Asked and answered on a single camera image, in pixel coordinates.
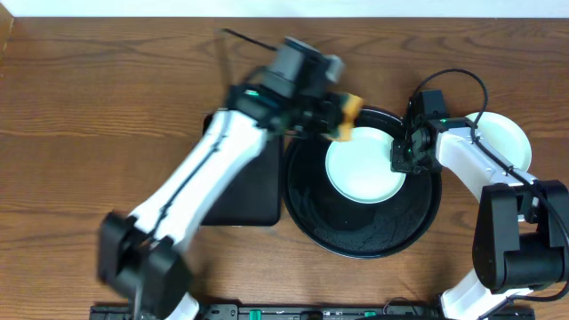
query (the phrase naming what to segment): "white background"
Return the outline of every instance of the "white background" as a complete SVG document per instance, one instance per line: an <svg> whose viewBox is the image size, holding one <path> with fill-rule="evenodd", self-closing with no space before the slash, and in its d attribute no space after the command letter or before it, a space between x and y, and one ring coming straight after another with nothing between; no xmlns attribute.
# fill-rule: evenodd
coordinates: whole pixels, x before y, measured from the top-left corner
<svg viewBox="0 0 569 320"><path fill-rule="evenodd" d="M569 0L0 0L15 17L569 17Z"/></svg>

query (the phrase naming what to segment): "white plate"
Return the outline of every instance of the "white plate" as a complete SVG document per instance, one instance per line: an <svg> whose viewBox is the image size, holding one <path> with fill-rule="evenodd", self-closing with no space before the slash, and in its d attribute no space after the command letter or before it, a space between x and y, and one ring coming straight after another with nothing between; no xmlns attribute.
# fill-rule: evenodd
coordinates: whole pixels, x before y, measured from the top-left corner
<svg viewBox="0 0 569 320"><path fill-rule="evenodd" d="M376 204L391 198L405 182L405 174L391 171L393 137L370 127L352 130L349 142L332 142L326 153L326 173L346 198Z"/></svg>
<svg viewBox="0 0 569 320"><path fill-rule="evenodd" d="M478 113L466 116L474 120ZM484 112L478 122L478 130L496 151L520 170L527 172L532 162L532 146L522 128L505 116Z"/></svg>

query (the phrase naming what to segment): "round black tray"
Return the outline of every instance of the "round black tray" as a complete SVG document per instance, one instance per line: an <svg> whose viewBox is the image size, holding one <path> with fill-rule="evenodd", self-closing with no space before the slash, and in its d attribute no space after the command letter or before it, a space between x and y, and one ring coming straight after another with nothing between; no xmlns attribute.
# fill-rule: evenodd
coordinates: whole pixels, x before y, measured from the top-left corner
<svg viewBox="0 0 569 320"><path fill-rule="evenodd" d="M363 109L356 126L377 128L394 138L405 136L398 116L376 108ZM417 241L437 215L440 174L407 175L390 199L356 203L328 180L325 156L330 143L324 138L293 140L286 150L283 196L296 225L325 249L352 258L385 257Z"/></svg>

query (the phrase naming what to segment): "green light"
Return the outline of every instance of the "green light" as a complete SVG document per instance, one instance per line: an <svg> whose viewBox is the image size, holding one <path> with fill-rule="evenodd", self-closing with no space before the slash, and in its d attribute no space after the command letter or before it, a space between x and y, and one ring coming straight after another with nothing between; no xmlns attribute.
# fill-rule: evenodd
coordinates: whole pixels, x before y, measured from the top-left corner
<svg viewBox="0 0 569 320"><path fill-rule="evenodd" d="M253 96L253 97L259 96L259 93L256 92L255 90L245 90L245 94L251 95L251 96Z"/></svg>

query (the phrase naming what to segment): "wooden table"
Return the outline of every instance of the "wooden table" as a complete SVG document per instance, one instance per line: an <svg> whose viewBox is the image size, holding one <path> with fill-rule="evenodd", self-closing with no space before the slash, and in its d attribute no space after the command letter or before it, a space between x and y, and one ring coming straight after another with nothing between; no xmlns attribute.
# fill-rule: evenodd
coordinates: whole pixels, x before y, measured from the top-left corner
<svg viewBox="0 0 569 320"><path fill-rule="evenodd" d="M95 279L97 227L146 199L198 142L221 101L221 27L337 54L340 90L400 115L421 79L467 68L485 80L489 109L528 134L531 173L569 184L567 20L16 19L0 67L2 318L86 318L93 303L120 301ZM238 73L271 58L238 40L230 51ZM465 76L429 87L455 116L481 106ZM192 291L250 304L427 300L472 267L477 202L451 173L443 184L429 232L386 259L329 253L286 212L272 228L203 228L189 253ZM540 319L569 317L566 301L533 307Z"/></svg>

